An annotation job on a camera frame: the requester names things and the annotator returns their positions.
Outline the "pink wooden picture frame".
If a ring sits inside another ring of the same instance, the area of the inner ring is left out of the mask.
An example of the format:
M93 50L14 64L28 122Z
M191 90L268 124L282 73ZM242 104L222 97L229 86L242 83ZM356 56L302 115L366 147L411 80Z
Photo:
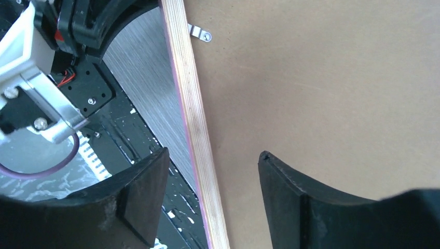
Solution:
M160 1L209 248L230 248L183 1Z

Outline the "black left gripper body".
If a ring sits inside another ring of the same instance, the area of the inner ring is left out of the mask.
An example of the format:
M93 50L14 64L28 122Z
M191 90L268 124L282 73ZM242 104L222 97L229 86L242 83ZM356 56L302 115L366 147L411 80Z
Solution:
M89 104L92 113L107 98L97 100L90 90L69 92L67 88L76 77L75 66L81 61L103 62L108 47L122 29L158 6L157 1L1 1L1 40L29 4L36 9L34 26L55 51L49 77L80 112ZM23 118L11 113L10 107L7 109L9 117L1 114L2 136L19 131L17 126L24 123Z

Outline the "brown backing board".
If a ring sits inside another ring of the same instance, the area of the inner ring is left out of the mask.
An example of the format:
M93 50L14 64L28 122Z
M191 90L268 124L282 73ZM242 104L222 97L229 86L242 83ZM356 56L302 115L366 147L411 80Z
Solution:
M439 187L439 1L186 1L231 248L272 248L269 151L381 199Z

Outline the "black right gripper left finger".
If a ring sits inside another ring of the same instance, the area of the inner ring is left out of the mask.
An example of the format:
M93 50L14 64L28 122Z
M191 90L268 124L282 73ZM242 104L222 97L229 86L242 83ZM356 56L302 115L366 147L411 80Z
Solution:
M159 149L63 199L1 197L1 248L152 248L170 156Z

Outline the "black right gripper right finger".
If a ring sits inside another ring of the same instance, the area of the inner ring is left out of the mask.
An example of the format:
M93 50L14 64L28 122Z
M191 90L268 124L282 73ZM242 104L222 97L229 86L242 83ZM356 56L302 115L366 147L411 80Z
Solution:
M268 151L258 171L274 248L439 248L439 190L379 201L337 190Z

